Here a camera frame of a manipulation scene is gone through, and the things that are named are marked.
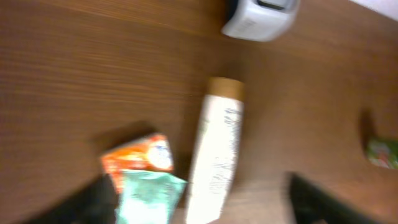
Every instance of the orange package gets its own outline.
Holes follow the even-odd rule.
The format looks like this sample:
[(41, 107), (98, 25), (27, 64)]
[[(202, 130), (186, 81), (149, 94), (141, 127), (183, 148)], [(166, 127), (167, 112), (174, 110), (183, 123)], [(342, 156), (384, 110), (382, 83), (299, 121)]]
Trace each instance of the orange package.
[(123, 191), (122, 170), (173, 171), (169, 142), (163, 134), (151, 134), (123, 144), (103, 155), (101, 161), (119, 194)]

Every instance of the bottle cap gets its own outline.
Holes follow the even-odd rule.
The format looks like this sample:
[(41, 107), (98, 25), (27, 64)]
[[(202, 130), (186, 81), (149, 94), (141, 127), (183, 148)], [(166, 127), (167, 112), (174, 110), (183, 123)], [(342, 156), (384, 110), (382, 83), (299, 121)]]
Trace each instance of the bottle cap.
[(243, 82), (230, 78), (213, 77), (210, 79), (208, 94), (243, 101)]

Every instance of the wood grain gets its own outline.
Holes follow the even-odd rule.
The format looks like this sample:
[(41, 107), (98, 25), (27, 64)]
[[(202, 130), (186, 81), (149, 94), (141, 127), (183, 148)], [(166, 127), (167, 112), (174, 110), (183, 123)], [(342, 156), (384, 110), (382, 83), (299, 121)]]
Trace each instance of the wood grain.
[(222, 36), (224, 15), (224, 1), (211, 0), (0, 2), (2, 223), (95, 178), (109, 141), (94, 139), (131, 123), (165, 133), (186, 178), (215, 75), (247, 87), (236, 179), (218, 223), (291, 223), (292, 170), (398, 223), (398, 172), (366, 161), (359, 130), (367, 110), (378, 134), (398, 138), (398, 23), (346, 0), (307, 0), (288, 33), (255, 43)]

